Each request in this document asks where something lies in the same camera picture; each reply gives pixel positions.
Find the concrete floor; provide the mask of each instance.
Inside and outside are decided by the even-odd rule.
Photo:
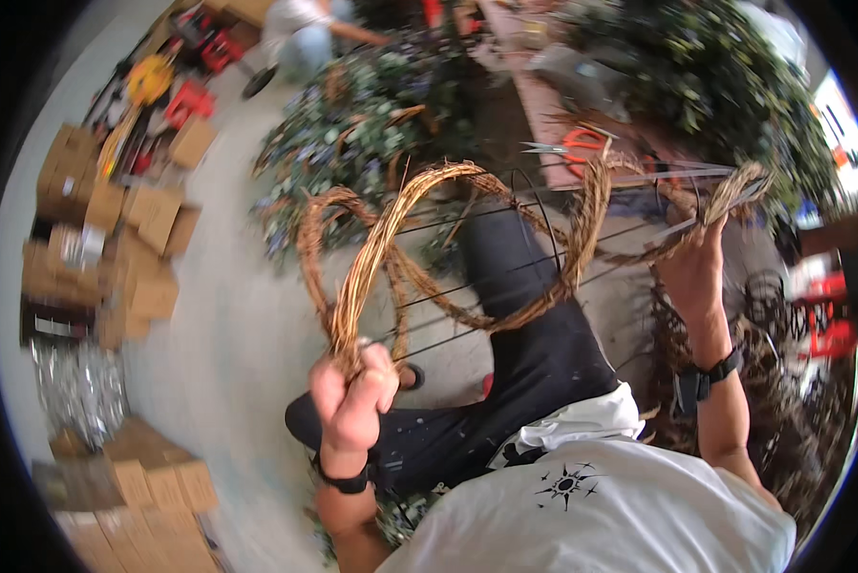
[[[166,4],[134,3],[71,63],[35,122],[6,190],[0,210],[0,383],[27,460],[51,458],[30,357],[17,346],[21,245],[33,218],[33,182],[59,124],[79,121],[114,63],[132,49]],[[174,264],[180,298],[170,322],[156,322],[148,339],[126,345],[127,393],[135,413],[206,459],[221,500],[210,519],[237,572],[320,571],[320,556],[301,513],[313,487],[303,448],[289,436],[282,417],[288,403],[305,390],[308,367],[326,342],[297,269],[287,265],[283,273],[275,273],[248,217],[249,206],[266,192],[270,180],[267,175],[251,180],[250,163],[266,132],[281,120],[281,109],[294,90],[274,82],[244,102],[239,98],[243,84],[234,69],[211,83],[218,97],[213,123],[220,134],[187,181],[189,200],[200,203],[203,212],[190,249]],[[602,234],[636,223],[611,218]],[[606,246],[634,250],[650,231],[623,235]],[[418,244],[419,237],[413,235],[407,235],[404,246]],[[743,244],[736,231],[726,237],[736,246]],[[354,249],[327,257],[324,284],[342,281],[353,257]],[[595,262],[585,277],[604,270],[606,266]],[[619,269],[578,294],[615,365],[641,348],[648,283],[644,268]],[[465,304],[474,300],[469,290],[457,297]],[[439,315],[432,304],[420,304],[412,308],[411,324]],[[392,305],[381,283],[366,306],[360,331],[380,338],[391,321]],[[425,328],[414,333],[411,349],[464,328],[450,320]],[[470,400],[491,370],[482,333],[422,353],[414,361],[425,369],[428,383],[400,405]],[[642,366],[625,367],[621,378],[640,382]]]

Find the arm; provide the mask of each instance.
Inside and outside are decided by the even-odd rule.
[[[359,475],[368,449],[377,442],[378,412],[388,411],[400,385],[388,350],[381,345],[363,351],[362,361],[365,372],[348,386],[329,361],[319,361],[308,374],[323,427],[320,466],[329,478]],[[370,573],[388,558],[391,549],[375,523],[377,503],[371,484],[353,495],[325,484],[314,501],[342,573]]]
[[[390,41],[387,36],[382,36],[375,32],[369,32],[368,30],[359,28],[354,24],[347,24],[340,20],[333,20],[328,29],[330,29],[330,33],[334,36],[355,40],[357,42],[364,42],[366,44],[374,44],[376,46],[384,46]]]
[[[693,361],[707,371],[731,353],[731,335],[722,304],[721,231],[725,219],[706,230],[702,242],[680,248],[656,265],[664,287],[687,325]],[[773,507],[782,509],[760,483],[747,455],[751,414],[736,371],[712,384],[710,395],[698,404],[699,452],[712,467],[723,467],[743,479]]]
[[[723,309],[718,309],[705,324],[687,323],[693,361],[707,371],[731,353],[731,335]],[[760,476],[747,455],[747,436],[751,413],[737,371],[712,384],[710,395],[697,406],[699,452],[712,467],[723,467],[743,479],[781,510],[779,501],[760,483]]]
[[[355,477],[365,466],[366,458],[367,452],[357,452],[343,459],[342,454],[331,453],[327,444],[320,446],[320,465],[328,477]],[[321,487],[315,504],[320,522],[333,540],[342,573],[370,573],[388,558],[390,546],[375,523],[377,503],[371,484],[354,495],[344,495],[331,486]]]

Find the wooden table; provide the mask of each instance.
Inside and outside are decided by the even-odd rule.
[[[537,53],[525,49],[520,44],[520,33],[524,26],[522,18],[533,18],[546,21],[548,17],[544,14],[533,13],[527,9],[511,12],[500,6],[495,0],[477,0],[483,10],[489,26],[499,43],[500,54],[508,65],[515,88],[524,106],[524,114],[527,117],[530,131],[534,135],[534,141],[560,145],[562,138],[571,131],[575,125],[560,123],[553,114],[564,113],[560,104],[559,93],[544,80],[538,78],[533,72],[526,70],[528,62]],[[672,139],[662,133],[656,126],[648,125],[636,118],[636,125],[622,124],[594,110],[583,112],[585,121],[595,126],[606,129],[610,133],[619,136],[614,140],[611,149],[629,153],[633,157],[641,155],[641,146],[637,141],[644,139],[661,157],[661,159],[687,159],[698,160],[683,153],[668,142]],[[573,154],[584,157],[587,154],[593,157],[597,153],[594,149],[573,150]],[[541,164],[557,163],[562,161],[556,155],[541,156]],[[569,187],[577,187],[579,179],[564,166],[555,166],[543,169],[544,177],[550,189],[560,190]]]

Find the black wristwatch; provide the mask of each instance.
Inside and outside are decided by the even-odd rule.
[[[709,369],[702,371],[696,366],[684,368],[674,377],[674,404],[671,416],[688,418],[697,413],[697,404],[710,395],[710,387],[721,382],[730,373],[741,367],[741,352],[731,350],[727,358]]]
[[[365,466],[362,467],[362,471],[359,472],[359,475],[355,477],[347,477],[345,479],[334,479],[333,477],[328,477],[327,474],[323,473],[323,467],[320,465],[320,452],[314,454],[314,459],[311,461],[311,464],[314,465],[318,475],[326,483],[329,483],[331,486],[339,489],[340,493],[352,495],[354,493],[362,493],[366,490],[366,487],[368,487],[368,468],[371,466],[370,462],[371,452],[368,453],[368,460],[366,461]]]

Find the orange scissors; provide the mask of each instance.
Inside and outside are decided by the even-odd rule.
[[[536,143],[532,141],[523,141],[524,145],[530,145],[531,149],[525,149],[521,153],[553,153],[561,155],[563,159],[568,161],[566,168],[572,174],[584,179],[584,171],[580,167],[581,163],[586,163],[587,158],[579,157],[571,153],[572,148],[582,149],[604,149],[606,137],[583,127],[577,127],[562,138],[562,145],[550,145],[547,143]]]

